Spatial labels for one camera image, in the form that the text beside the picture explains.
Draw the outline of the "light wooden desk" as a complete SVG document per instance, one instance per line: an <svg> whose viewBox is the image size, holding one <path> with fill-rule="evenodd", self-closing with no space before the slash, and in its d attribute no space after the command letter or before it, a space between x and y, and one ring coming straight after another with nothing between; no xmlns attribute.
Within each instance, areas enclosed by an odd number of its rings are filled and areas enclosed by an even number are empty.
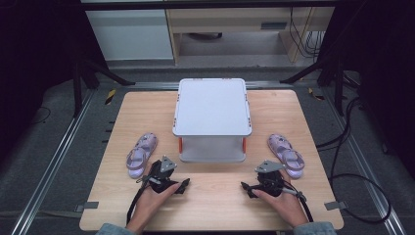
<svg viewBox="0 0 415 235"><path fill-rule="evenodd" d="M289 60L300 57L300 45L310 31L326 31L334 7L166 10L173 55L183 33L278 31Z"/></svg>

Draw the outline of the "person's right hand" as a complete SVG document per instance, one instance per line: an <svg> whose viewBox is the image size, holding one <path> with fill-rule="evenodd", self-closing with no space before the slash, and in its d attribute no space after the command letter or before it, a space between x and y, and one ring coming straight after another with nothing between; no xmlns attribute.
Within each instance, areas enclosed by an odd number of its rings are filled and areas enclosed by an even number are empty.
<svg viewBox="0 0 415 235"><path fill-rule="evenodd" d="M307 216L295 195L283 192L278 197L273 197L261 190L255 190L254 192L262 201L277 211L280 217L292 228L308 223Z"/></svg>

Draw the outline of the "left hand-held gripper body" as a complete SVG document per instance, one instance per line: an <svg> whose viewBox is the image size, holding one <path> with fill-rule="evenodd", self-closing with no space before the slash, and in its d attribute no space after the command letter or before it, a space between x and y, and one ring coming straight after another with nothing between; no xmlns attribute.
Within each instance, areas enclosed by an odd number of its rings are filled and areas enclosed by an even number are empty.
<svg viewBox="0 0 415 235"><path fill-rule="evenodd" d="M169 157L163 156L160 160L152 163L150 171L142 178L142 186L144 188L150 186L155 192L161 193L176 181L170 179L171 174L177 168Z"/></svg>

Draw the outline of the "aluminium floor rail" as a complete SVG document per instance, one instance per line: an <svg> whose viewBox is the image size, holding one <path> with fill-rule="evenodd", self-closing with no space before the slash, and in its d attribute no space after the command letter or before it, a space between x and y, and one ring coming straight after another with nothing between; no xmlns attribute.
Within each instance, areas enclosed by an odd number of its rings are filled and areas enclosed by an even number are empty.
<svg viewBox="0 0 415 235"><path fill-rule="evenodd" d="M335 176L335 194L348 204L348 209L341 211L345 220L341 235L409 235L393 206L391 186L399 178L392 174L394 164L381 150L368 111L354 93L347 92L345 113L340 116L332 89L324 88L322 92L337 126L348 130L343 142L335 147L330 167Z"/></svg>
<svg viewBox="0 0 415 235"><path fill-rule="evenodd" d="M25 235L28 231L31 223L34 221L39 208L42 205L49 188L52 185L53 180L67 154L67 151L80 127L85 114L87 113L91 100L96 93L95 89L88 89L85 97L81 99L81 108L79 113L71 120L69 127L67 128L64 137L58 145L51 161L46 167L40 181L38 182L30 200L24 207L24 210L20 213L11 235Z"/></svg>

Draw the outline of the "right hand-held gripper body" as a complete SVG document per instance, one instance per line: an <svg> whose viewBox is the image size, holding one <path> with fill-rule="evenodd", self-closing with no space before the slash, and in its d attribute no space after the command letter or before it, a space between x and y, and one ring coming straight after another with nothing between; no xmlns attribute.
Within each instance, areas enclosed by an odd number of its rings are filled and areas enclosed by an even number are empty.
<svg viewBox="0 0 415 235"><path fill-rule="evenodd" d="M280 172L282 164L265 160L254 171L257 173L259 189L267 194L277 197L282 193L284 180Z"/></svg>

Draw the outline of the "white cabinet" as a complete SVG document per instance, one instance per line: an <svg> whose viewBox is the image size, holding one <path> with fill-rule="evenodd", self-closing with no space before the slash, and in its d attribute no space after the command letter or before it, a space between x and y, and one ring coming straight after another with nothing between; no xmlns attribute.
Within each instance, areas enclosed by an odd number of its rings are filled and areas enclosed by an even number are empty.
<svg viewBox="0 0 415 235"><path fill-rule="evenodd" d="M106 61L171 60L164 10L87 11Z"/></svg>

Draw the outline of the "black metal stand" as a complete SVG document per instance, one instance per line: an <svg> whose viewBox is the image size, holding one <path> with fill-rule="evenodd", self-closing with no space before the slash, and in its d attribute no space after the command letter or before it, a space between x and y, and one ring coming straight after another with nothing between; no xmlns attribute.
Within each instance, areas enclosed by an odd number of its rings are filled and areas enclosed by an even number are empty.
<svg viewBox="0 0 415 235"><path fill-rule="evenodd" d="M335 108L340 116L344 115L343 111L343 82L344 82L344 63L340 56L325 56L311 66L301 70L295 75L281 80L281 83L293 84L304 76L316 70L322 70L317 83L319 86L327 86L332 80L335 81Z"/></svg>
<svg viewBox="0 0 415 235"><path fill-rule="evenodd" d="M99 72L109 79L115 81L122 86L132 86L134 82L125 80L109 69L105 69L99 64L87 60L81 59L73 64L72 67L72 80L73 80L73 95L74 95L74 113L73 116L76 118L79 116L82 110L82 93L81 93L81 80L84 80L86 86L89 89L95 89L99 85L98 78L95 73Z"/></svg>

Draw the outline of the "person's left hand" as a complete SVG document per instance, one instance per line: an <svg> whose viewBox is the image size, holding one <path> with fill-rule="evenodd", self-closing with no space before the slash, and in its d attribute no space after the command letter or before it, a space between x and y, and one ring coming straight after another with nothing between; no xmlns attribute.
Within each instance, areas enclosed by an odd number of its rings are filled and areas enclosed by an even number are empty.
<svg viewBox="0 0 415 235"><path fill-rule="evenodd" d="M151 187L146 188L135 205L134 213L126 224L126 229L135 235L141 235L161 206L179 187L180 184L176 183L161 193L155 192Z"/></svg>

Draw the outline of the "lilac child sandal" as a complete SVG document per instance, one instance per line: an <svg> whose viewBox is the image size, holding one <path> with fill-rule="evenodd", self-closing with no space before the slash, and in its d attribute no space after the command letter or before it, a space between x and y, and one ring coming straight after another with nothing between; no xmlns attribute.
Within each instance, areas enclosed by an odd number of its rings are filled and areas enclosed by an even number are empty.
<svg viewBox="0 0 415 235"><path fill-rule="evenodd" d="M300 179L305 166L302 155L282 135L271 134L267 140L271 152L279 159L288 175L293 179Z"/></svg>
<svg viewBox="0 0 415 235"><path fill-rule="evenodd" d="M126 167L131 178L137 179L143 174L148 160L157 145L158 138L152 132L145 133L138 139L126 157Z"/></svg>

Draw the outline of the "dark curtain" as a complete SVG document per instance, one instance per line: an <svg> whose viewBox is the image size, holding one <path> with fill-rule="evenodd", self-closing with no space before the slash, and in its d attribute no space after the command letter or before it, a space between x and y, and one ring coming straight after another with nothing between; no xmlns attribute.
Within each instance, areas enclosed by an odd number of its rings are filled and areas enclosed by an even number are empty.
<svg viewBox="0 0 415 235"><path fill-rule="evenodd" d="M0 162L75 60L106 61L80 0L0 0Z"/></svg>
<svg viewBox="0 0 415 235"><path fill-rule="evenodd" d="M385 144L415 179L415 0L357 0L335 8L322 51L338 42Z"/></svg>

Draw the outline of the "grey table corner bracket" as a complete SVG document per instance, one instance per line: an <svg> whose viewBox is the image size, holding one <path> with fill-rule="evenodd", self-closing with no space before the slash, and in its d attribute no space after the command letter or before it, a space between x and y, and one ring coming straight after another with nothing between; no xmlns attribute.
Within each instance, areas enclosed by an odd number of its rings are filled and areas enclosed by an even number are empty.
<svg viewBox="0 0 415 235"><path fill-rule="evenodd" d="M344 210L347 208L346 202L337 202L337 201L325 203L324 206L327 211Z"/></svg>
<svg viewBox="0 0 415 235"><path fill-rule="evenodd" d="M86 209L97 209L99 206L98 202L85 202L84 204L79 204L75 207L75 212L84 212Z"/></svg>

